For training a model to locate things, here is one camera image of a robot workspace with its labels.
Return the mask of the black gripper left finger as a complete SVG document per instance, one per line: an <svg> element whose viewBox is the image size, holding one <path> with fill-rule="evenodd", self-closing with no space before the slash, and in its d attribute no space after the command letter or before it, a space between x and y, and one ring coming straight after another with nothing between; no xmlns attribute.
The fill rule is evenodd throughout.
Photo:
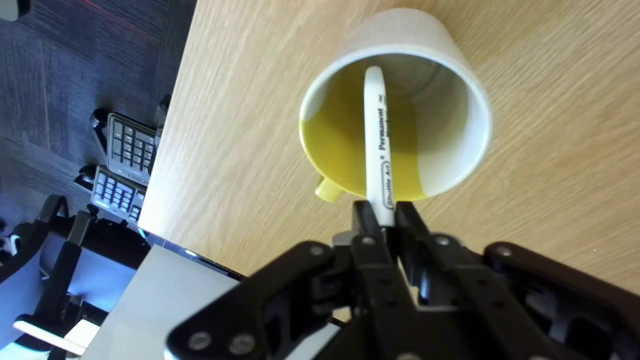
<svg viewBox="0 0 640 360"><path fill-rule="evenodd" d="M417 308L392 257L387 231L372 205L358 199L352 209L352 257L358 274L360 317L378 360L422 360L417 341Z"/></svg>

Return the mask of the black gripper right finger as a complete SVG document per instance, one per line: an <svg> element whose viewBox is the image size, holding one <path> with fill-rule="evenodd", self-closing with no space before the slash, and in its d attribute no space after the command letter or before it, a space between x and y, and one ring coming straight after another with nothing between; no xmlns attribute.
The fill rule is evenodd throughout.
<svg viewBox="0 0 640 360"><path fill-rule="evenodd" d="M421 293L437 360L563 360L508 284L461 240L431 231L411 202L397 205L395 245Z"/></svg>

